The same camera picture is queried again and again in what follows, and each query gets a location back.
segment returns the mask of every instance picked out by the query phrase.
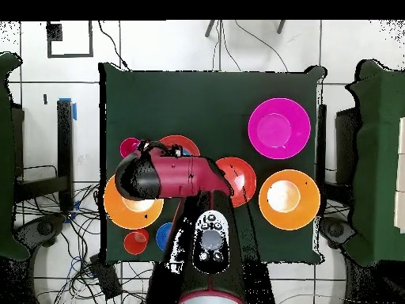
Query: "pink plate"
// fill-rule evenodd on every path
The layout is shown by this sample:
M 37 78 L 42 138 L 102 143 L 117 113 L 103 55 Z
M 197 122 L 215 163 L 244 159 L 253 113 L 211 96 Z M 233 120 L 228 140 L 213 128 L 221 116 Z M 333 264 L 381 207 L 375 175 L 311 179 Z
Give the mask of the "pink plate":
M 119 146 L 119 152 L 121 153 L 121 156 L 125 158 L 133 151 L 136 151 L 139 143 L 140 141 L 136 138 L 127 138 L 123 140 L 121 146 Z
M 307 112 L 287 98 L 264 101 L 253 111 L 248 124 L 249 139 L 255 149 L 278 160 L 298 154 L 310 133 Z

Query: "white floor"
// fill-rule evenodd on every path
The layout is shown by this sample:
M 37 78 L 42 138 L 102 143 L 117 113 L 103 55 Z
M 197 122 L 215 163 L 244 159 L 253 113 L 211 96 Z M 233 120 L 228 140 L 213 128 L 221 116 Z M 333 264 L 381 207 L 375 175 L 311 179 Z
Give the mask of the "white floor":
M 209 20 L 202 21 L 106 21 L 102 28 L 116 43 L 118 52 L 132 70 L 211 70 L 217 43 L 215 26 L 210 37 L 204 36 Z M 327 168 L 336 169 L 334 118 L 337 111 L 354 106 L 354 99 L 344 85 L 354 80 L 362 59 L 378 59 L 392 69 L 405 64 L 405 38 L 400 25 L 387 21 L 287 21 L 277 34 L 278 20 L 238 21 L 239 25 L 271 45 L 283 58 L 289 71 L 302 72 L 312 65 L 327 68 L 323 101 L 327 105 Z M 99 180 L 99 62 L 120 65 L 109 38 L 93 21 L 92 58 L 49 59 L 46 22 L 0 22 L 0 51 L 16 52 L 23 64 L 9 76 L 13 100 L 25 110 L 25 166 L 57 165 L 56 101 L 70 97 L 77 104 L 74 121 L 75 188 Z M 63 41 L 53 42 L 52 50 L 64 53 L 87 52 L 85 21 L 62 21 Z M 226 46 L 243 71 L 286 71 L 278 56 L 266 45 L 240 29 L 235 21 L 224 21 Z M 214 69 L 218 69 L 218 48 Z M 221 69 L 238 71 L 222 46 Z M 52 176 L 52 169 L 27 170 L 25 179 Z M 334 173 L 327 172 L 334 180 Z M 85 207 L 97 209 L 92 196 Z M 16 225 L 32 218 L 18 215 Z M 92 223 L 92 232 L 99 230 Z M 63 230 L 70 241 L 70 251 L 77 256 L 77 238 L 66 224 Z M 97 253 L 100 238 L 86 234 L 89 255 Z M 345 294 L 345 268 L 342 255 L 327 247 L 320 237 L 320 251 L 325 261 L 317 266 L 306 264 L 269 264 L 273 291 L 278 304 L 342 304 Z M 66 282 L 71 258 L 66 242 L 59 237 L 49 249 L 41 248 L 35 268 L 36 292 L 58 291 Z M 131 264 L 136 272 L 150 269 L 150 264 Z M 126 263 L 116 266 L 127 291 L 147 290 L 148 280 L 134 279 Z M 144 272 L 148 278 L 151 272 Z M 42 304 L 51 304 L 55 293 L 42 294 Z M 135 304 L 128 297 L 124 304 Z M 94 304 L 84 300 L 77 304 Z

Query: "floor tile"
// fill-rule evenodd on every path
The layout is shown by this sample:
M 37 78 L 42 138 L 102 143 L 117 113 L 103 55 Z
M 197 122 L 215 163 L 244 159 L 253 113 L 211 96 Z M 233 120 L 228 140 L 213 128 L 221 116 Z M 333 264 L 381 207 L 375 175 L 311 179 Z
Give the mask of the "floor tile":
M 82 51 L 74 41 L 85 42 L 83 36 L 88 36 L 89 28 L 84 21 L 61 21 L 63 41 L 53 44 L 60 52 L 74 53 Z M 119 48 L 118 21 L 101 22 L 102 29 L 115 41 Z M 47 57 L 47 31 L 46 22 L 23 21 L 21 23 L 22 43 L 22 80 L 23 82 L 98 82 L 99 62 L 119 64 L 119 57 L 115 53 L 111 40 L 101 31 L 97 21 L 93 25 L 93 57 L 81 58 L 51 58 Z
M 398 155 L 398 170 L 396 174 L 396 190 L 405 192 L 405 154 Z
M 123 262 L 123 278 L 149 278 L 152 275 L 153 262 Z
M 328 83 L 351 83 L 363 59 L 400 70 L 405 65 L 402 21 L 322 20 L 321 65 Z
M 343 304 L 346 281 L 316 281 L 315 304 Z
M 123 304 L 139 304 L 146 299 L 149 288 L 148 279 L 123 279 Z
M 0 21 L 0 53 L 4 51 L 20 55 L 20 23 L 18 21 Z M 9 82 L 20 81 L 20 68 L 9 74 Z
M 331 249 L 327 240 L 320 236 L 319 251 L 325 261 L 316 266 L 317 279 L 346 279 L 346 265 L 343 255 L 337 249 Z
M 132 70 L 211 70 L 215 29 L 205 37 L 209 20 L 123 21 L 122 57 Z M 271 45 L 289 71 L 302 72 L 319 63 L 320 21 L 287 20 L 277 34 L 279 20 L 240 20 L 238 24 Z M 286 71 L 268 46 L 250 36 L 234 20 L 223 21 L 226 47 L 242 71 Z M 219 68 L 219 45 L 214 69 Z M 221 70 L 239 71 L 221 47 Z
M 97 296 L 100 292 L 100 286 L 96 285 L 97 280 L 89 280 L 87 284 L 89 285 L 91 291 L 93 292 L 94 296 Z M 65 279 L 34 279 L 34 286 L 35 292 L 38 296 L 38 301 L 40 304 L 53 304 L 56 296 L 58 295 L 57 291 L 62 290 L 63 286 L 69 282 Z M 86 297 L 86 299 L 81 299 L 78 296 L 72 297 L 69 291 L 66 291 L 61 298 L 56 302 L 56 304 L 96 304 L 93 299 L 91 298 L 91 293 L 88 287 L 83 283 L 74 284 L 77 288 L 78 296 Z M 110 298 L 105 301 L 105 296 L 100 295 L 95 297 L 97 304 L 121 304 L 120 296 L 116 296 L 114 298 Z
M 336 169 L 336 113 L 355 106 L 354 98 L 344 85 L 324 85 L 323 102 L 327 106 L 325 167 Z
M 11 99 L 14 104 L 21 104 L 21 90 L 19 83 L 9 83 L 9 92 L 11 94 Z
M 77 119 L 72 121 L 74 181 L 100 179 L 99 89 L 98 84 L 23 84 L 26 167 L 57 166 L 57 100 L 71 98 L 77 106 Z
M 314 281 L 272 280 L 275 304 L 313 304 Z
M 40 304 L 53 304 L 58 291 L 62 289 L 65 283 L 65 279 L 34 279 L 34 291 L 38 302 Z
M 74 189 L 79 190 L 84 186 L 88 186 L 88 184 L 83 183 L 75 183 Z M 75 192 L 76 201 L 80 200 L 83 195 L 83 191 Z M 49 211 L 59 211 L 58 207 L 47 207 L 48 205 L 55 205 L 49 199 L 40 197 L 37 200 L 37 203 L 40 205 L 40 209 L 49 210 Z M 27 213 L 36 213 L 37 211 L 35 204 L 32 200 L 25 202 L 25 222 L 29 220 L 33 220 L 37 217 L 37 215 L 27 215 Z M 94 202 L 93 194 L 91 193 L 88 197 L 86 197 L 82 202 L 81 206 L 79 207 L 83 211 L 87 212 L 87 209 L 91 211 L 97 210 L 97 205 Z M 74 229 L 81 235 L 84 236 L 87 246 L 88 246 L 88 256 L 86 260 L 89 262 L 89 258 L 95 254 L 100 252 L 100 220 L 91 220 L 89 218 L 84 217 L 83 215 L 78 215 L 74 219 Z M 63 224 L 62 232 L 65 235 L 66 239 L 69 241 L 69 249 L 70 253 L 73 257 L 79 256 L 83 254 L 81 247 L 81 241 L 78 241 L 78 236 L 74 232 L 73 227 L 69 223 Z M 71 257 L 68 253 L 68 245 L 64 237 L 60 234 L 56 238 L 56 243 L 53 246 L 44 248 L 40 247 L 40 250 L 36 256 L 36 263 L 34 269 L 34 276 L 43 276 L 43 277 L 67 277 L 72 265 Z M 70 271 L 70 275 L 73 275 L 75 270 L 78 269 L 79 264 L 74 265 L 73 270 Z M 121 276 L 120 266 L 116 265 L 115 269 L 117 270 L 118 277 Z
M 405 117 L 399 122 L 399 146 L 398 154 L 405 154 Z
M 271 279 L 313 279 L 312 264 L 267 264 Z

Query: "blue bowl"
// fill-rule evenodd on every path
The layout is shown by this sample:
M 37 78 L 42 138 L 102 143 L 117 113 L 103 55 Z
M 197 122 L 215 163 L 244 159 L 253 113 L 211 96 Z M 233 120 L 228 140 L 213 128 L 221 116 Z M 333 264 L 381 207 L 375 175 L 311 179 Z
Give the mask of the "blue bowl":
M 156 232 L 156 243 L 159 249 L 165 251 L 166 244 L 168 242 L 168 234 L 170 233 L 170 229 L 172 228 L 172 223 L 167 222 L 159 227 L 159 230 Z

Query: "orange bowl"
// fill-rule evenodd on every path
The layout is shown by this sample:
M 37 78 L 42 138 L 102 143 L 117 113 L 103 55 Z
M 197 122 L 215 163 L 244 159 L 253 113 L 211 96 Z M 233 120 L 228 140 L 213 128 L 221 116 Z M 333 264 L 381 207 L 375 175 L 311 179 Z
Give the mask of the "orange bowl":
M 225 173 L 226 180 L 232 186 L 233 196 L 231 200 L 233 207 L 239 207 L 247 203 L 256 190 L 255 170 L 241 158 L 221 158 L 216 163 L 219 169 Z
M 320 208 L 320 191 L 315 181 L 301 171 L 279 171 L 263 183 L 259 208 L 271 225 L 281 230 L 298 230 L 315 218 Z
M 163 209 L 162 199 L 133 201 L 123 198 L 115 187 L 114 176 L 104 191 L 104 208 L 111 221 L 128 230 L 137 230 L 154 223 Z

